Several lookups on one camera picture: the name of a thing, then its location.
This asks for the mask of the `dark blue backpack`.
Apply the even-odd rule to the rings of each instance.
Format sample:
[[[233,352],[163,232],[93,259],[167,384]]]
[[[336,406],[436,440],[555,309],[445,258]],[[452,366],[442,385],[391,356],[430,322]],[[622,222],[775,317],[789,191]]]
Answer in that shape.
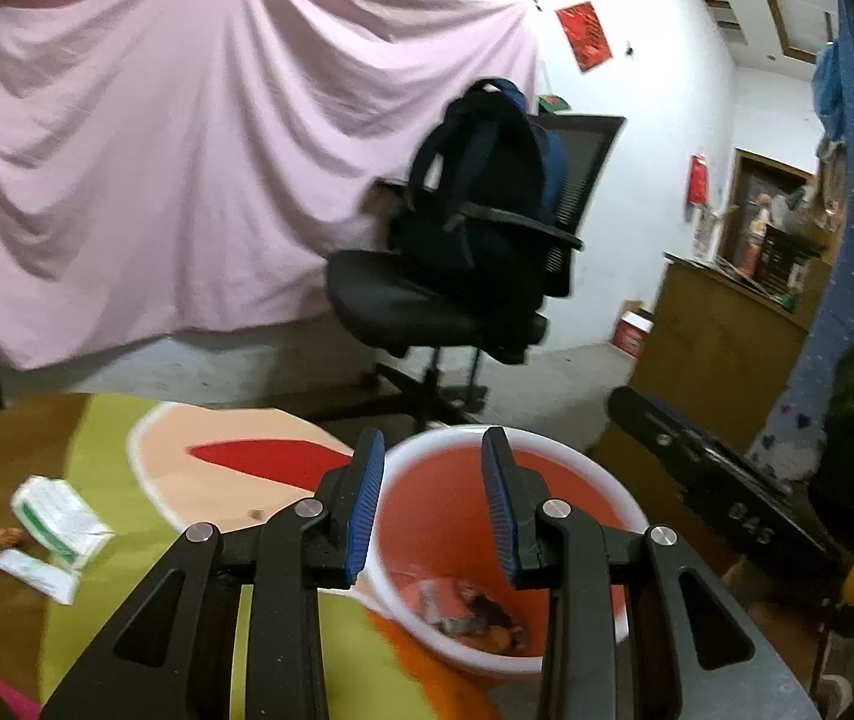
[[[567,150],[536,124],[507,78],[481,78],[453,99],[414,154],[404,201],[422,227],[470,249],[468,221],[505,224],[570,245],[560,231]]]

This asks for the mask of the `red white cardboard box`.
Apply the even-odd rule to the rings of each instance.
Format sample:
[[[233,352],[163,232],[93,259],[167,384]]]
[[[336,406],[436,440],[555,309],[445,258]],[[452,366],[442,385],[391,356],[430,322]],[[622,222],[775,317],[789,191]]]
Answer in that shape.
[[[653,325],[653,312],[646,309],[642,301],[624,301],[614,323],[611,344],[624,355],[639,359]]]

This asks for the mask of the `pink hanging sheet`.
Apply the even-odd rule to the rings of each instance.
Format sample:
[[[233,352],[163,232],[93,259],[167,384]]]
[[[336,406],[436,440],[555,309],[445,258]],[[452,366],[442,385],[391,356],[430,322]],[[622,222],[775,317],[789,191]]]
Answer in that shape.
[[[0,364],[318,316],[374,180],[536,71],[523,0],[4,0]]]

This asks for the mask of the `red paper wall decoration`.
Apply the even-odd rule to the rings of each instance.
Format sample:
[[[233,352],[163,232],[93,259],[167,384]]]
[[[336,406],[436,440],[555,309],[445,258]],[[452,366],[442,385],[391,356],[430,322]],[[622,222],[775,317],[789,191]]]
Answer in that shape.
[[[559,8],[555,16],[569,41],[578,70],[582,73],[604,64],[612,57],[605,30],[590,2]]]

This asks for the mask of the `black office chair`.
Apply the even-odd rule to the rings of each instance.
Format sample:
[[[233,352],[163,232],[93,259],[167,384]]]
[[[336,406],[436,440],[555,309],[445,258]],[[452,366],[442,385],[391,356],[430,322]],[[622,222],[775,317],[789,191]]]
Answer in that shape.
[[[326,296],[342,327],[393,358],[411,349],[434,355],[470,348],[476,358],[525,364],[548,331],[544,301],[572,291],[578,227],[599,172],[621,132],[617,115],[531,115],[567,150],[560,231],[570,245],[505,224],[468,221],[470,249],[422,227],[406,202],[391,220],[383,252],[340,250],[324,269]]]

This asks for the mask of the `wooden cabinet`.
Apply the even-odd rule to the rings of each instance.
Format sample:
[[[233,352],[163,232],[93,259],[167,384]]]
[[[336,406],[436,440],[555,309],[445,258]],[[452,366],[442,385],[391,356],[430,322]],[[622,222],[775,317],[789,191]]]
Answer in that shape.
[[[671,255],[629,385],[744,454],[807,336],[808,327],[770,299]]]

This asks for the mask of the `red plastic trash bin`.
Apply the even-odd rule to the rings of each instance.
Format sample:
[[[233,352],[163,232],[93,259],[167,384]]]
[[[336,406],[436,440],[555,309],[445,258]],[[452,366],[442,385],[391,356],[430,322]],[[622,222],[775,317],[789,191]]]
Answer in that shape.
[[[498,564],[482,483],[482,426],[437,427],[409,437],[385,455],[365,582],[385,614],[448,665],[489,681],[541,673],[548,594],[512,589]],[[505,431],[516,463],[544,478],[560,497],[605,527],[642,533],[645,514],[626,486],[596,461],[541,434]],[[422,580],[466,580],[520,622],[526,649],[492,655],[450,639],[419,616]]]

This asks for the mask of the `green white leaflet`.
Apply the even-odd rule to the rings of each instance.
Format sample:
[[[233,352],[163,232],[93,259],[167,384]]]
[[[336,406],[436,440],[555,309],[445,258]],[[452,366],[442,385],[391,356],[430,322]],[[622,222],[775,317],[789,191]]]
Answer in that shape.
[[[66,479],[29,476],[12,494],[11,509],[22,528],[71,572],[82,571],[115,536]]]

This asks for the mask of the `red wall hanging item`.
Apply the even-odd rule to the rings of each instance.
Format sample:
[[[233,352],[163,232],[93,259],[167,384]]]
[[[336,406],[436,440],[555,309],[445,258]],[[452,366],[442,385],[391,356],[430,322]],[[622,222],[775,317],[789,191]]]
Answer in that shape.
[[[690,158],[687,203],[690,206],[703,206],[706,202],[708,202],[708,163],[702,153],[695,153]]]

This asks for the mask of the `brown fruit peel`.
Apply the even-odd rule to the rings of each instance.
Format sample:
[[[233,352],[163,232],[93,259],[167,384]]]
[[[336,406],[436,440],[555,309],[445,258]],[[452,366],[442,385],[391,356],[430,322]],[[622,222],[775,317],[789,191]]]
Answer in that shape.
[[[27,543],[29,535],[20,527],[0,528],[0,553],[7,550],[17,550],[22,544]]]

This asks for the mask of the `colourful table cloth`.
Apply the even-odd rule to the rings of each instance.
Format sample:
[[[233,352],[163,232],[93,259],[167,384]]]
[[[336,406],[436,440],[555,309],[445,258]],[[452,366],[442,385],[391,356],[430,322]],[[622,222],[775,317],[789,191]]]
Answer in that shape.
[[[349,445],[281,410],[46,395],[0,411],[0,528],[22,528],[11,497],[37,475],[66,479],[115,532],[77,574],[72,605],[0,571],[6,707],[19,718],[37,717],[103,622],[188,523],[206,520],[230,532],[263,522],[313,493],[349,455]],[[37,559],[48,554],[30,535],[20,549]]]

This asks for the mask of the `twisted grey paper scrap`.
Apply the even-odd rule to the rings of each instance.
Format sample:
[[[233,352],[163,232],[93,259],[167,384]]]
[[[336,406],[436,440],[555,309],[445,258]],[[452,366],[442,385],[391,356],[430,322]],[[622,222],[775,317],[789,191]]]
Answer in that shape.
[[[476,589],[458,578],[424,578],[417,585],[417,614],[430,628],[450,639],[481,632],[481,616],[471,610]]]

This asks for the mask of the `small green white packet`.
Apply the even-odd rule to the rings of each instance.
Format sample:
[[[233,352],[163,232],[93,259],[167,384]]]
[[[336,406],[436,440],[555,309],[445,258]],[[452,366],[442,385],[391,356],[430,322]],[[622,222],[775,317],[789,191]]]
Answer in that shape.
[[[74,574],[14,548],[0,551],[0,571],[43,593],[58,605],[72,605],[76,598],[79,580]]]

